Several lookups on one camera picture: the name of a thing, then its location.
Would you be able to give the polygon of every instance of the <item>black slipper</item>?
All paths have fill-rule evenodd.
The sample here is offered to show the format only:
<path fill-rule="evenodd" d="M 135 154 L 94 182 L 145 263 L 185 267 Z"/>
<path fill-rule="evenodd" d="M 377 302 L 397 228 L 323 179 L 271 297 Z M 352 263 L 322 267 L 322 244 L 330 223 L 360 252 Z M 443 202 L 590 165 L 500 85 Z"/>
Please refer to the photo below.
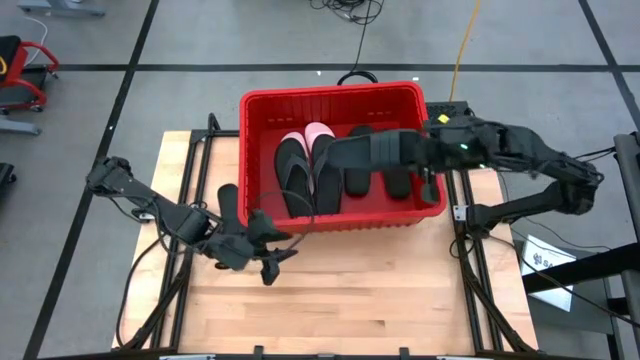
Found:
<path fill-rule="evenodd" d="M 411 195 L 411 177 L 409 170 L 397 168 L 382 173 L 384 189 L 393 199 L 404 200 Z"/>
<path fill-rule="evenodd" d="M 340 213 L 342 199 L 342 171 L 327 163 L 326 149 L 335 140 L 329 127 L 321 123 L 311 123 L 304 130 L 307 146 L 313 160 L 314 199 L 319 215 Z"/>
<path fill-rule="evenodd" d="M 280 189 L 295 193 L 313 207 L 313 199 L 309 189 L 311 169 L 302 134 L 291 133 L 282 139 L 276 149 L 274 163 Z M 282 196 L 290 217 L 312 215 L 309 213 L 309 205 L 297 196 L 287 193 L 283 193 Z"/>
<path fill-rule="evenodd" d="M 369 125 L 356 126 L 349 136 L 373 134 L 373 128 Z M 369 193 L 371 186 L 371 172 L 359 169 L 344 170 L 344 192 L 349 196 L 362 197 Z"/>

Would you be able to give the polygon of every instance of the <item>wooden tabletop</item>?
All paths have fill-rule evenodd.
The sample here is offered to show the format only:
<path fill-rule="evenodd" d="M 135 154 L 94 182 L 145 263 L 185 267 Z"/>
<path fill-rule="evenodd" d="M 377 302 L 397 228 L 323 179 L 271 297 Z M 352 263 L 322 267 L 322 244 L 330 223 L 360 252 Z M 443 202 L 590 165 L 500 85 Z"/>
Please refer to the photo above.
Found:
<path fill-rule="evenodd" d="M 190 132 L 166 132 L 151 187 L 177 201 Z M 218 213 L 217 189 L 238 180 L 238 139 L 215 138 L 205 201 Z M 193 200 L 202 146 L 191 182 Z M 477 203 L 502 202 L 496 174 L 471 173 Z M 511 241 L 508 226 L 493 234 Z M 156 238 L 143 225 L 135 257 Z M 180 352 L 267 354 L 472 354 L 460 266 L 449 255 L 454 239 L 448 211 L 415 226 L 309 235 L 300 253 L 281 264 L 271 287 L 262 285 L 259 263 L 243 272 L 215 269 L 196 256 L 183 323 Z M 512 248 L 484 244 L 495 303 L 531 346 L 537 347 L 529 307 Z M 158 301 L 166 253 L 156 247 L 140 263 L 121 325 L 133 336 Z M 485 348 L 491 348 L 481 312 Z M 174 309 L 166 315 L 162 344 L 168 344 Z"/>

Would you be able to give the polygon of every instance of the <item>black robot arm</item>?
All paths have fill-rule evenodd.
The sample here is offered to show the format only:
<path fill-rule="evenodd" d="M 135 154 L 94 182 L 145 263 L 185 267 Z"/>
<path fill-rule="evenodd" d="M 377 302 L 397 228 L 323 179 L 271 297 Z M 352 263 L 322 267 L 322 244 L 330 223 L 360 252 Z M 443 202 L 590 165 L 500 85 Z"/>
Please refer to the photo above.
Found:
<path fill-rule="evenodd" d="M 340 168 L 380 171 L 394 167 L 413 170 L 425 182 L 425 202 L 434 194 L 430 179 L 451 170 L 491 167 L 496 170 L 545 174 L 556 179 L 546 190 L 496 206 L 457 209 L 472 235 L 486 237 L 499 222 L 547 211 L 580 215 L 593 207 L 595 191 L 604 179 L 595 167 L 548 147 L 531 129 L 459 116 L 447 124 L 427 126 L 426 132 L 391 130 L 340 139 L 329 147 L 328 161 Z"/>
<path fill-rule="evenodd" d="M 265 285 L 273 284 L 278 276 L 278 263 L 297 253 L 293 249 L 267 249 L 267 243 L 287 240 L 291 235 L 278 231 L 261 210 L 252 212 L 248 227 L 240 223 L 238 188 L 233 184 L 218 190 L 221 216 L 217 216 L 205 209 L 175 204 L 151 190 L 133 177 L 129 162 L 122 158 L 104 159 L 86 181 L 94 195 L 129 200 L 155 217 L 160 234 L 175 236 L 188 248 L 233 270 L 244 269 L 249 260 L 262 261 Z"/>

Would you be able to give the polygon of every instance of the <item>black cable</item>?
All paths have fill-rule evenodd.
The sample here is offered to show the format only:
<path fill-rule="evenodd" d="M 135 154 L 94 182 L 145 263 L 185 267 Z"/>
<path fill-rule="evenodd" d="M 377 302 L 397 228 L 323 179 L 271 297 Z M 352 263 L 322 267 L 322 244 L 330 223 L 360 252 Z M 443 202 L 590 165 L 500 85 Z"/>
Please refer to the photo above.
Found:
<path fill-rule="evenodd" d="M 537 247 L 537 248 L 538 248 L 538 249 L 540 249 L 540 250 L 545 250 L 545 251 L 548 251 L 548 252 L 552 252 L 552 253 L 557 254 L 557 255 L 560 255 L 560 256 L 567 256 L 567 254 L 566 254 L 566 253 L 564 253 L 564 252 L 562 252 L 562 251 L 553 250 L 553 249 L 550 249 L 550 248 L 548 248 L 548 247 L 544 247 L 544 246 L 542 246 L 542 245 L 540 245 L 540 244 L 536 244 L 535 242 L 533 242 L 533 241 L 529 240 L 526 236 L 522 235 L 522 233 L 521 233 L 521 232 L 519 232 L 519 231 L 517 231 L 517 230 L 511 229 L 511 231 L 513 231 L 514 233 L 516 233 L 516 234 L 517 234 L 518 236 L 520 236 L 521 238 L 526 239 L 526 242 L 527 242 L 527 243 L 529 243 L 529 244 L 533 244 L 533 246 Z"/>
<path fill-rule="evenodd" d="M 371 4 L 373 2 L 369 1 L 369 6 L 367 7 L 367 16 L 366 18 L 369 18 L 369 11 L 371 11 Z M 360 61 L 360 53 L 362 52 L 362 44 L 364 43 L 364 34 L 366 34 L 367 32 L 367 25 L 369 23 L 365 22 L 364 26 L 362 27 L 362 35 L 360 36 L 360 44 L 358 45 L 358 55 L 356 55 L 356 62 L 353 64 L 353 68 L 351 68 L 351 71 L 349 72 L 354 72 L 355 69 L 358 67 L 358 62 Z"/>
<path fill-rule="evenodd" d="M 626 322 L 627 324 L 629 324 L 629 325 L 631 325 L 631 326 L 634 326 L 634 327 L 640 328 L 640 324 L 639 324 L 639 323 L 637 323 L 637 322 L 635 322 L 635 321 L 633 321 L 633 320 L 631 320 L 631 319 L 627 319 L 627 318 L 625 318 L 624 316 L 622 316 L 622 315 L 620 315 L 620 314 L 618 314 L 618 313 L 616 313 L 616 312 L 614 312 L 614 311 L 611 311 L 611 310 L 609 310 L 609 309 L 605 308 L 604 306 L 601 306 L 601 305 L 599 305 L 599 304 L 595 303 L 593 300 L 591 300 L 591 299 L 589 299 L 589 298 L 586 298 L 586 297 L 584 297 L 584 296 L 582 296 L 582 295 L 580 295 L 580 294 L 576 293 L 575 291 L 573 291 L 573 290 L 569 289 L 568 287 L 566 287 L 566 286 L 562 285 L 558 280 L 556 280 L 556 279 L 552 278 L 551 276 L 549 276 L 549 275 L 547 275 L 547 274 L 544 274 L 544 273 L 542 273 L 542 272 L 538 271 L 536 268 L 534 268 L 533 266 L 531 266 L 531 264 L 529 264 L 526 260 L 524 260 L 524 259 L 520 256 L 520 254 L 518 253 L 518 250 L 516 249 L 516 246 L 515 246 L 515 245 L 513 245 L 511 242 L 509 242 L 509 241 L 507 241 L 507 240 L 504 240 L 504 239 L 500 239 L 500 238 L 495 237 L 495 236 L 493 236 L 493 235 L 489 235 L 489 237 L 490 237 L 491 239 L 498 240 L 498 241 L 500 241 L 500 242 L 502 242 L 502 243 L 505 243 L 505 244 L 509 245 L 510 247 L 512 247 L 512 248 L 515 250 L 515 252 L 516 252 L 516 257 L 518 258 L 518 260 L 519 260 L 519 261 L 521 261 L 523 264 L 527 265 L 527 266 L 528 266 L 531 270 L 533 270 L 533 271 L 534 271 L 538 276 L 542 277 L 543 279 L 546 279 L 547 281 L 551 282 L 553 285 L 555 285 L 555 286 L 557 286 L 557 287 L 559 287 L 559 288 L 561 288 L 561 289 L 564 289 L 566 292 L 568 292 L 568 293 L 572 294 L 573 296 L 577 297 L 578 299 L 580 299 L 580 300 L 582 300 L 582 301 L 584 301 L 584 302 L 586 302 L 586 303 L 588 303 L 588 304 L 590 304 L 590 305 L 592 305 L 592 306 L 594 306 L 594 307 L 596 307 L 596 308 L 600 309 L 601 311 L 604 311 L 605 313 L 609 314 L 609 316 L 616 317 L 616 318 L 618 318 L 619 320 L 624 321 L 624 322 Z"/>
<path fill-rule="evenodd" d="M 171 249 L 169 249 L 169 246 L 164 242 L 164 238 L 165 238 L 165 236 L 166 236 L 167 234 L 168 234 L 168 235 L 172 235 L 172 236 L 173 236 L 173 234 L 172 234 L 171 229 L 169 229 L 169 228 L 167 227 L 166 223 L 164 222 L 164 218 L 162 217 L 162 214 L 161 214 L 161 212 L 160 212 L 160 207 L 159 207 L 159 206 L 158 206 L 158 204 L 156 203 L 156 200 L 155 200 L 155 199 L 150 198 L 150 197 L 144 197 L 144 196 L 136 196 L 136 195 L 100 194 L 99 192 L 96 192 L 96 195 L 97 195 L 97 196 L 100 196 L 100 197 L 105 197 L 105 198 L 107 198 L 107 199 L 111 200 L 111 202 L 113 202 L 113 203 L 116 205 L 116 207 L 118 208 L 118 210 L 120 210 L 120 212 L 122 212 L 125 216 L 127 216 L 127 217 L 129 217 L 129 218 L 132 218 L 134 221 L 139 222 L 139 223 L 140 223 L 140 221 L 139 221 L 138 219 L 136 219 L 135 217 L 130 216 L 129 214 L 127 214 L 127 213 L 126 213 L 126 212 L 125 212 L 125 211 L 124 211 L 124 210 L 119 206 L 119 204 L 118 204 L 114 199 L 116 199 L 116 198 L 123 198 L 123 197 L 124 197 L 124 198 L 130 198 L 130 199 L 141 199 L 141 200 L 144 200 L 144 201 L 148 202 L 150 205 L 153 205 L 154 210 L 156 211 L 156 214 L 158 214 L 158 215 L 156 216 L 156 221 L 155 221 L 155 223 L 156 223 L 156 234 L 158 235 L 158 239 L 160 239 L 160 246 L 162 246 L 162 248 L 164 249 L 164 251 L 166 251 L 166 252 L 167 252 L 167 254 L 174 255 L 174 256 L 177 256 L 177 255 L 183 255 L 183 254 L 185 254 L 185 253 L 187 252 L 187 250 L 182 250 L 182 251 L 175 251 L 175 252 L 173 252 L 173 251 L 171 251 Z"/>
<path fill-rule="evenodd" d="M 504 175 L 502 175 L 502 173 L 501 173 L 501 172 L 498 172 L 498 176 L 499 176 L 499 177 L 500 177 L 500 179 L 502 180 L 502 186 L 503 186 L 503 188 L 504 188 L 504 193 L 505 193 L 506 200 L 507 200 L 507 201 L 509 201 L 509 200 L 510 200 L 510 197 L 509 197 L 509 187 L 507 187 L 507 181 L 505 180 Z M 556 231 L 554 231 L 553 229 L 551 229 L 550 227 L 548 227 L 548 226 L 546 226 L 546 225 L 544 225 L 544 224 L 541 224 L 541 223 L 539 223 L 539 222 L 533 221 L 533 220 L 529 219 L 529 218 L 528 218 L 528 217 L 526 217 L 526 216 L 521 217 L 520 219 L 525 219 L 525 220 L 527 220 L 528 222 L 530 222 L 530 223 L 532 223 L 532 224 L 534 224 L 534 225 L 538 225 L 538 226 L 540 226 L 540 227 L 542 227 L 542 228 L 546 229 L 547 231 L 549 231 L 550 233 L 552 233 L 553 235 L 555 235 L 555 236 L 556 236 L 556 238 L 558 238 L 558 240 L 562 241 L 563 243 L 565 243 L 565 244 L 567 244 L 567 245 L 571 245 L 571 246 L 573 246 L 573 247 L 580 248 L 580 249 L 606 249 L 606 250 L 611 250 L 611 248 L 610 248 L 610 247 L 608 247 L 608 246 L 604 246 L 604 245 L 577 245 L 577 244 L 574 244 L 574 243 L 572 243 L 572 242 L 570 242 L 570 241 L 568 241 L 568 240 L 565 240 L 562 236 L 560 236 L 560 234 L 558 234 Z M 518 232 L 517 232 L 517 231 L 515 231 L 514 229 L 511 229 L 511 230 L 512 230 L 513 232 L 515 232 L 516 234 L 518 234 L 518 235 L 520 235 L 520 236 L 524 237 L 522 234 L 518 233 Z"/>
<path fill-rule="evenodd" d="M 280 194 L 280 195 L 288 194 L 290 196 L 293 195 L 293 197 L 298 198 L 298 200 L 301 200 L 302 202 L 304 202 L 305 205 L 307 205 L 307 208 L 309 209 L 309 215 L 311 217 L 311 220 L 309 220 L 309 224 L 307 224 L 307 228 L 305 229 L 305 232 L 302 233 L 294 242 L 292 242 L 291 245 L 289 245 L 286 249 L 284 249 L 282 255 L 275 258 L 273 257 L 273 255 L 267 256 L 266 258 L 254 257 L 254 259 L 256 260 L 270 260 L 270 259 L 278 260 L 278 258 L 288 255 L 290 252 L 293 251 L 293 249 L 295 249 L 296 246 L 298 246 L 298 244 L 302 242 L 302 240 L 304 240 L 307 237 L 307 235 L 311 232 L 313 225 L 315 225 L 316 223 L 316 217 L 313 212 L 313 205 L 309 204 L 309 202 L 305 200 L 302 196 L 288 190 L 278 190 L 278 191 L 270 191 L 270 192 L 262 193 L 258 195 L 258 197 L 254 200 L 253 205 L 256 205 L 257 203 L 260 202 L 260 200 L 264 199 L 265 197 L 275 195 L 275 194 Z"/>
<path fill-rule="evenodd" d="M 367 13 L 365 17 L 362 17 L 355 15 L 355 11 L 364 5 L 367 0 L 321 0 L 320 5 L 315 6 L 314 3 L 317 2 L 318 1 L 309 0 L 309 6 L 314 10 L 329 9 L 340 19 L 362 26 L 371 24 L 378 17 L 382 12 L 382 6 L 384 4 L 384 0 L 369 0 L 369 5 L 371 3 L 377 5 L 377 11 L 371 15 Z"/>
<path fill-rule="evenodd" d="M 111 201 L 113 203 L 113 205 L 115 205 L 118 208 L 118 210 L 120 210 L 122 215 L 128 217 L 129 219 L 131 219 L 131 220 L 133 220 L 135 222 L 137 222 L 138 224 L 142 224 L 143 223 L 142 220 L 140 220 L 137 217 L 135 217 L 135 216 L 129 214 L 128 212 L 124 211 L 124 209 L 120 206 L 120 204 L 118 204 L 118 202 L 115 201 L 113 198 L 108 197 L 107 199 L 109 199 L 109 201 Z"/>
<path fill-rule="evenodd" d="M 602 154 L 602 153 L 606 153 L 606 152 L 614 152 L 615 150 L 616 150 L 615 147 L 610 147 L 610 148 L 606 148 L 606 149 L 602 149 L 602 150 L 598 150 L 598 151 L 592 151 L 592 152 L 588 152 L 586 154 L 574 156 L 573 158 L 578 160 L 580 158 L 587 157 L 587 156 L 598 155 L 598 154 Z"/>
<path fill-rule="evenodd" d="M 602 155 L 600 155 L 600 156 L 596 156 L 596 157 L 593 157 L 593 158 L 591 158 L 591 159 L 586 159 L 586 160 L 582 160 L 582 161 L 585 161 L 585 162 L 591 162 L 591 161 L 594 161 L 594 160 L 601 159 L 601 158 L 603 158 L 603 157 L 605 157 L 605 156 L 607 156 L 607 155 L 611 155 L 611 154 L 613 154 L 614 152 L 615 152 L 615 150 L 611 150 L 611 151 L 606 152 L 606 153 L 604 153 L 604 154 L 602 154 Z"/>
<path fill-rule="evenodd" d="M 464 239 L 463 241 L 465 242 L 465 248 L 466 248 L 466 240 L 471 240 L 471 239 Z M 460 259 L 461 256 L 459 255 L 454 255 L 453 254 L 453 245 L 456 244 L 458 240 L 457 239 L 453 239 L 453 241 L 451 242 L 451 244 L 449 244 L 449 255 L 451 255 L 452 258 L 454 259 Z M 467 251 L 464 253 L 464 257 L 468 257 L 469 254 L 471 254 L 471 252 L 473 251 L 473 249 L 475 248 L 476 243 L 475 241 L 471 243 L 471 246 L 467 249 Z"/>
<path fill-rule="evenodd" d="M 162 242 L 161 238 L 156 239 L 149 247 L 144 249 L 138 256 L 138 258 L 133 262 L 131 266 L 131 270 L 129 270 L 129 275 L 127 275 L 127 281 L 124 285 L 124 293 L 122 294 L 122 301 L 120 302 L 120 311 L 118 311 L 118 320 L 116 321 L 116 341 L 120 347 L 124 346 L 124 342 L 122 341 L 122 336 L 120 335 L 120 323 L 122 322 L 122 315 L 124 313 L 124 308 L 127 305 L 127 296 L 129 295 L 129 286 L 131 285 L 131 279 L 133 278 L 133 273 L 135 272 L 138 264 L 142 261 L 142 258 L 145 257 L 153 248 L 158 245 L 158 243 Z"/>

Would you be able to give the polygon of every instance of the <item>wire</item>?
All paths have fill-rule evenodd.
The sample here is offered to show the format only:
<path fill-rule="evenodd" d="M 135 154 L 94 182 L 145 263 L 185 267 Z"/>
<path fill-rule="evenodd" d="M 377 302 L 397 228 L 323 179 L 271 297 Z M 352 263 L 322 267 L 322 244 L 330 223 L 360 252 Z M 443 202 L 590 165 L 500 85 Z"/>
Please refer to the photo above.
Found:
<path fill-rule="evenodd" d="M 122 341 L 122 336 L 120 334 L 120 325 L 122 322 L 122 315 L 124 314 L 124 308 L 127 305 L 127 296 L 129 295 L 129 286 L 131 285 L 133 273 L 136 271 L 136 268 L 138 267 L 138 264 L 140 264 L 140 261 L 142 261 L 142 258 L 144 258 L 160 242 L 162 242 L 162 239 L 158 238 L 144 249 L 144 251 L 142 251 L 138 258 L 133 262 L 133 265 L 131 265 L 131 270 L 129 270 L 129 274 L 127 275 L 127 281 L 124 285 L 124 293 L 122 294 L 122 301 L 120 302 L 120 311 L 118 311 L 118 320 L 116 321 L 116 341 L 120 347 L 124 346 L 124 342 Z"/>
<path fill-rule="evenodd" d="M 155 218 L 156 218 L 156 234 L 158 235 L 158 239 L 160 239 L 160 246 L 162 246 L 162 248 L 164 249 L 164 251 L 167 252 L 167 254 L 169 255 L 173 255 L 173 256 L 177 256 L 177 255 L 183 255 L 185 254 L 188 250 L 182 250 L 182 251 L 171 251 L 171 249 L 169 249 L 169 246 L 167 246 L 167 244 L 164 242 L 164 238 L 167 235 L 173 235 L 172 234 L 172 230 L 169 229 L 167 227 L 167 224 L 164 222 L 164 218 L 162 217 L 162 214 L 160 213 L 160 207 L 158 206 L 158 203 L 156 203 L 156 200 L 154 198 L 150 198 L 150 197 L 145 197 L 145 196 L 135 196 L 135 195 L 113 195 L 113 194 L 104 194 L 104 193 L 100 193 L 99 191 L 94 191 L 94 193 L 98 196 L 101 197 L 106 197 L 107 199 L 110 199 L 118 208 L 118 210 L 120 210 L 121 213 L 123 213 L 125 216 L 131 218 L 132 220 L 136 221 L 136 222 L 140 222 L 139 219 L 136 219 L 133 216 L 130 216 L 129 214 L 127 214 L 120 206 L 119 204 L 113 200 L 115 198 L 129 198 L 129 199 L 140 199 L 140 200 L 144 200 L 146 202 L 148 202 L 149 204 L 153 205 L 154 210 L 156 211 L 156 214 L 158 214 Z M 167 234 L 167 232 L 163 232 L 162 228 L 168 230 L 167 232 L 169 234 Z"/>
<path fill-rule="evenodd" d="M 372 15 L 369 15 L 369 12 L 367 12 L 367 15 L 362 17 L 355 15 L 354 12 L 360 6 L 364 5 L 366 0 L 321 0 L 320 6 L 314 6 L 314 2 L 314 0 L 309 0 L 309 6 L 314 10 L 328 8 L 340 19 L 363 26 L 371 24 L 378 15 L 380 15 L 382 12 L 382 6 L 384 5 L 384 0 L 369 0 L 369 7 L 371 6 L 371 3 L 374 3 L 378 6 L 378 10 Z"/>
<path fill-rule="evenodd" d="M 523 239 L 527 239 L 526 241 L 527 241 L 528 243 L 533 244 L 535 247 L 537 247 L 537 248 L 539 248 L 539 249 L 541 249 L 541 250 L 546 250 L 546 251 L 552 252 L 552 253 L 554 253 L 554 254 L 562 255 L 562 256 L 566 256 L 566 255 L 567 255 L 567 254 L 565 254 L 565 253 L 564 253 L 564 252 L 562 252 L 562 251 L 558 251 L 558 250 L 550 249 L 550 248 L 548 248 L 548 247 L 544 247 L 544 246 L 542 246 L 542 245 L 540 245 L 540 244 L 536 244 L 535 242 L 533 242 L 533 241 L 529 240 L 529 238 L 528 238 L 528 237 L 526 237 L 526 236 L 522 235 L 522 233 L 521 233 L 521 232 L 519 232 L 519 231 L 517 231 L 517 230 L 511 229 L 511 231 L 513 231 L 514 233 L 516 233 L 516 234 L 517 234 L 518 236 L 520 236 L 521 238 L 523 238 Z"/>
<path fill-rule="evenodd" d="M 502 175 L 501 172 L 498 172 L 498 176 L 500 177 L 500 179 L 502 180 L 502 187 L 504 188 L 504 193 L 505 193 L 505 197 L 507 198 L 506 200 L 509 201 L 510 197 L 509 197 L 509 187 L 507 186 L 507 181 L 504 178 L 504 175 Z M 606 249 L 606 250 L 611 250 L 610 247 L 608 246 L 604 246 L 604 245 L 578 245 L 578 244 L 574 244 L 568 240 L 565 240 L 562 236 L 560 236 L 560 234 L 558 234 L 556 231 L 554 231 L 553 229 L 551 229 L 550 227 L 541 224 L 539 222 L 533 221 L 531 219 L 529 219 L 526 216 L 521 217 L 520 219 L 525 219 L 528 222 L 534 224 L 534 225 L 538 225 L 544 229 L 546 229 L 547 231 L 549 231 L 550 233 L 552 233 L 553 235 L 556 236 L 556 238 L 558 238 L 558 240 L 562 241 L 563 243 L 576 247 L 576 248 L 580 248 L 580 249 Z M 513 228 L 511 229 L 511 231 L 515 232 L 516 234 L 520 235 L 523 238 L 526 238 L 524 235 L 520 234 L 519 232 L 517 232 L 516 230 L 514 230 Z"/>
<path fill-rule="evenodd" d="M 453 69 L 453 80 L 451 80 L 449 102 L 453 101 L 453 94 L 456 91 L 456 82 L 458 81 L 458 69 L 460 68 L 460 60 L 462 59 L 462 54 L 464 53 L 464 49 L 467 46 L 467 41 L 469 40 L 469 34 L 471 34 L 473 24 L 475 23 L 476 17 L 478 16 L 478 10 L 480 10 L 480 0 L 476 0 L 476 6 L 473 8 L 473 13 L 471 14 L 469 25 L 467 25 L 467 31 L 464 33 L 464 39 L 462 40 L 462 44 L 460 45 L 460 51 L 458 52 L 458 58 L 456 59 L 456 66 Z"/>
<path fill-rule="evenodd" d="M 306 237 L 307 235 L 311 232 L 313 225 L 315 225 L 316 222 L 316 217 L 313 211 L 313 205 L 309 204 L 309 202 L 307 200 L 305 200 L 302 196 L 289 191 L 289 190 L 278 190 L 278 191 L 269 191 L 269 192 L 265 192 L 262 193 L 260 195 L 258 195 L 258 197 L 254 200 L 253 202 L 253 207 L 255 208 L 255 205 L 257 203 L 259 203 L 262 199 L 264 199 L 265 197 L 271 196 L 271 195 L 284 195 L 287 194 L 289 196 L 293 195 L 293 197 L 297 198 L 298 200 L 302 201 L 305 203 L 305 205 L 307 205 L 307 208 L 309 209 L 309 214 L 310 214 L 310 218 L 311 220 L 309 220 L 309 224 L 307 224 L 307 228 L 305 229 L 305 232 L 300 234 L 300 236 L 294 240 L 291 245 L 289 245 L 287 248 L 285 248 L 283 250 L 283 252 L 276 256 L 276 255 L 270 255 L 270 256 L 265 256 L 265 257 L 256 257 L 253 256 L 251 257 L 254 260 L 278 260 L 280 258 L 286 257 L 287 255 L 290 255 L 291 253 L 293 253 L 293 250 L 296 248 L 296 246 L 298 246 L 298 244 L 300 244 Z"/>
<path fill-rule="evenodd" d="M 466 248 L 466 240 L 472 240 L 472 239 L 464 239 L 463 241 L 465 242 L 465 248 Z M 460 259 L 462 256 L 458 256 L 458 255 L 454 255 L 453 254 L 453 245 L 456 244 L 456 242 L 458 241 L 458 239 L 453 239 L 453 241 L 451 242 L 451 244 L 449 244 L 449 255 L 451 255 L 452 258 L 454 259 Z M 473 248 L 476 246 L 475 241 L 471 243 L 471 246 L 467 249 L 467 251 L 464 253 L 464 257 L 468 257 L 469 254 L 471 254 L 471 252 L 473 251 Z"/>
<path fill-rule="evenodd" d="M 369 1 L 369 6 L 367 7 L 367 16 L 366 18 L 369 17 L 369 11 L 371 11 L 371 1 Z M 349 71 L 350 73 L 354 72 L 355 69 L 358 67 L 358 62 L 360 61 L 360 52 L 362 52 L 362 44 L 364 43 L 364 34 L 366 34 L 367 32 L 367 25 L 369 23 L 365 22 L 364 26 L 362 27 L 362 35 L 360 36 L 360 44 L 358 45 L 358 55 L 356 56 L 356 62 L 353 64 L 353 67 L 351 68 L 351 70 Z"/>
<path fill-rule="evenodd" d="M 0 56 L 0 75 L 4 75 L 7 73 L 8 71 L 8 67 L 7 67 L 7 63 L 4 61 L 4 58 L 2 58 L 2 56 Z"/>
<path fill-rule="evenodd" d="M 126 211 L 124 211 L 124 209 L 120 206 L 120 204 L 118 204 L 118 202 L 115 201 L 113 198 L 108 197 L 107 199 L 109 199 L 109 201 L 111 201 L 113 203 L 113 205 L 115 205 L 118 208 L 118 210 L 120 210 L 122 215 L 128 217 L 129 219 L 131 219 L 131 220 L 133 220 L 135 222 L 137 222 L 138 224 L 142 224 L 143 223 L 142 220 L 140 220 L 140 219 L 136 218 L 135 216 L 127 213 Z"/>
<path fill-rule="evenodd" d="M 47 27 L 47 25 L 45 25 L 42 21 L 34 19 L 32 17 L 25 16 L 24 18 L 27 20 L 33 21 L 35 23 L 38 23 L 42 26 L 42 28 L 44 29 L 44 33 L 42 34 L 42 39 L 40 39 L 40 45 L 44 45 L 44 41 L 47 39 L 47 35 L 49 35 L 49 28 Z M 25 66 L 31 65 L 31 63 L 38 57 L 38 54 L 40 54 L 40 49 L 37 49 L 36 52 L 33 53 L 33 55 L 31 55 L 31 58 L 29 58 L 29 60 L 27 60 L 27 62 L 24 65 Z"/>
<path fill-rule="evenodd" d="M 520 256 L 520 254 L 518 253 L 518 250 L 516 249 L 516 246 L 515 246 L 514 244 L 512 244 L 511 242 L 509 242 L 509 241 L 507 241 L 507 240 L 504 240 L 504 239 L 501 239 L 501 238 L 498 238 L 498 237 L 495 237 L 495 236 L 493 236 L 493 235 L 489 235 L 489 237 L 490 237 L 491 239 L 498 240 L 498 241 L 500 241 L 500 242 L 502 242 L 502 243 L 505 243 L 505 244 L 509 245 L 510 247 L 512 247 L 512 248 L 515 250 L 516 257 L 518 258 L 518 260 L 519 260 L 520 262 L 522 262 L 523 264 L 527 265 L 527 266 L 528 266 L 531 270 L 533 270 L 533 271 L 534 271 L 538 276 L 542 277 L 543 279 L 546 279 L 547 281 L 549 281 L 549 282 L 550 282 L 550 283 L 552 283 L 553 285 L 555 285 L 555 286 L 557 286 L 557 287 L 559 287 L 559 288 L 561 288 L 561 289 L 564 289 L 566 292 L 568 292 L 568 293 L 570 293 L 571 295 L 573 295 L 573 296 L 577 297 L 578 299 L 580 299 L 580 300 L 582 300 L 582 301 L 584 301 L 584 302 L 586 302 L 586 303 L 588 303 L 588 304 L 590 304 L 590 305 L 592 305 L 592 306 L 594 306 L 594 307 L 596 307 L 596 308 L 600 309 L 601 311 L 604 311 L 605 313 L 609 314 L 610 316 L 616 317 L 616 318 L 618 318 L 619 320 L 622 320 L 622 321 L 626 322 L 627 324 L 630 324 L 631 326 L 634 326 L 634 327 L 640 328 L 640 324 L 639 324 L 639 323 L 637 323 L 637 322 L 635 322 L 635 321 L 633 321 L 633 320 L 631 320 L 631 319 L 627 319 L 627 318 L 625 318 L 624 316 L 622 316 L 622 315 L 620 315 L 620 314 L 618 314 L 618 313 L 616 313 L 616 312 L 614 312 L 614 311 L 611 311 L 611 310 L 609 310 L 609 309 L 605 308 L 604 306 L 601 306 L 601 305 L 599 305 L 599 304 L 596 304 L 593 300 L 591 300 L 591 299 L 589 299 L 589 298 L 587 298 L 587 297 L 584 297 L 584 296 L 582 296 L 582 295 L 580 295 L 580 294 L 576 293 L 575 291 L 573 291 L 573 290 L 569 289 L 568 287 L 566 287 L 566 286 L 562 285 L 558 280 L 556 280 L 556 279 L 552 278 L 551 276 L 549 276 L 549 275 L 547 275 L 547 274 L 544 274 L 544 273 L 540 272 L 539 270 L 537 270 L 536 268 L 534 268 L 533 266 L 531 266 L 531 264 L 529 264 L 526 260 L 524 260 L 524 259 Z"/>
<path fill-rule="evenodd" d="M 612 153 L 616 150 L 615 147 L 610 147 L 610 148 L 606 148 L 606 149 L 602 149 L 602 150 L 598 150 L 598 151 L 592 151 L 592 152 L 588 152 L 586 154 L 582 154 L 582 155 L 578 155 L 578 156 L 574 156 L 573 158 L 578 160 L 580 158 L 583 157 L 587 157 L 587 156 L 591 156 L 591 155 L 598 155 L 598 154 L 602 154 L 602 153 Z"/>
<path fill-rule="evenodd" d="M 587 160 L 583 160 L 583 161 L 585 161 L 585 162 L 591 162 L 591 161 L 594 161 L 594 160 L 598 160 L 598 159 L 601 159 L 601 158 L 603 158 L 603 157 L 605 157 L 605 156 L 607 156 L 607 155 L 611 155 L 611 154 L 613 154 L 614 152 L 615 152 L 615 150 L 611 150 L 611 151 L 606 152 L 606 153 L 604 153 L 604 154 L 602 154 L 602 155 L 600 155 L 600 156 L 596 156 L 596 157 L 593 157 L 593 158 L 591 158 L 591 159 L 587 159 Z"/>

